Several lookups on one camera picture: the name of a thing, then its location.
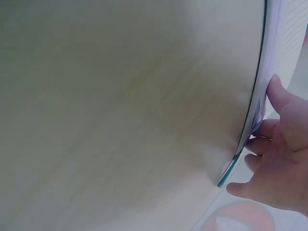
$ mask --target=red logo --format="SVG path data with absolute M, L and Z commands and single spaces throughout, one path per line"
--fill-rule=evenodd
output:
M 263 206 L 253 202 L 236 202 L 216 210 L 206 221 L 201 230 L 225 231 L 229 228 L 221 228 L 219 220 L 229 221 L 233 224 L 232 230 L 249 231 L 274 231 L 274 220 L 269 211 Z

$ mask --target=cream-colored surface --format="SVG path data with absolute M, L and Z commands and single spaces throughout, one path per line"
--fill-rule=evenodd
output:
M 241 134 L 263 4 L 2 2 L 0 224 L 191 228 Z

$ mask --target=fingernail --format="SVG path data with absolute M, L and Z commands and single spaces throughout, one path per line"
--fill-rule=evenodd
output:
M 274 74 L 271 78 L 272 81 L 279 82 L 281 84 L 281 80 L 277 74 Z

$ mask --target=blue binding strip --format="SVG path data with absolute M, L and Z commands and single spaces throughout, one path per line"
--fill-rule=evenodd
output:
M 263 30 L 262 30 L 262 40 L 261 40 L 261 45 L 260 45 L 260 54 L 259 54 L 259 60 L 258 60 L 258 65 L 257 65 L 257 73 L 256 73 L 256 77 L 255 77 L 255 82 L 254 82 L 254 86 L 253 86 L 253 91 L 251 93 L 251 98 L 250 98 L 250 102 L 249 102 L 249 110 L 250 110 L 250 106 L 251 106 L 251 102 L 252 102 L 252 98 L 253 98 L 253 94 L 254 94 L 254 91 L 255 91 L 255 87 L 256 87 L 256 82 L 257 82 L 257 75 L 258 75 L 258 72 L 259 72 L 259 67 L 260 67 L 260 62 L 261 62 L 261 54 L 262 54 L 262 48 L 263 48 L 263 42 L 264 42 L 264 35 L 265 35 L 265 23 L 266 23 L 266 14 L 267 14 L 267 5 L 268 5 L 268 0 L 265 0 L 264 1 L 264 16 L 263 16 Z M 243 126 L 243 129 L 242 129 L 242 133 L 241 133 L 241 138 L 240 138 L 240 141 L 239 141 L 239 144 L 238 146 L 240 145 L 241 143 L 241 139 L 243 139 L 243 133 L 244 133 L 244 127 L 246 125 L 246 122 L 247 122 L 247 118 L 248 118 L 248 113 L 249 113 L 249 110 L 247 112 L 247 115 L 246 115 L 246 118 L 245 118 L 245 122 L 244 122 L 244 126 Z M 257 115 L 255 115 L 255 118 L 254 118 L 254 121 L 253 121 L 253 124 L 251 126 L 251 133 L 254 132 L 255 130 L 257 130 L 257 128 L 260 126 L 261 122 L 262 121 L 258 121 L 257 120 L 257 117 L 259 117 L 259 112 L 257 113 Z M 222 186 L 225 184 L 226 180 L 228 179 L 228 176 L 231 174 L 232 170 L 234 169 L 234 166 L 236 165 L 247 141 L 248 141 L 249 137 L 246 138 L 246 142 L 244 142 L 244 145 L 243 147 L 241 148 L 241 150 L 233 157 L 231 163 L 229 164 L 229 166 L 227 167 L 227 170 L 224 172 L 223 176 L 221 177 L 220 181 L 218 182 L 217 184 L 217 187 L 219 188 L 222 188 Z

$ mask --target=paper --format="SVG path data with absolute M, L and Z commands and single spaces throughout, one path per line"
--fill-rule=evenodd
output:
M 245 127 L 233 161 L 218 186 L 221 187 L 235 166 L 250 135 L 258 129 L 264 116 L 272 112 L 266 98 L 267 85 L 274 74 L 287 87 L 302 47 L 308 22 L 308 1 L 268 0 L 260 63 Z

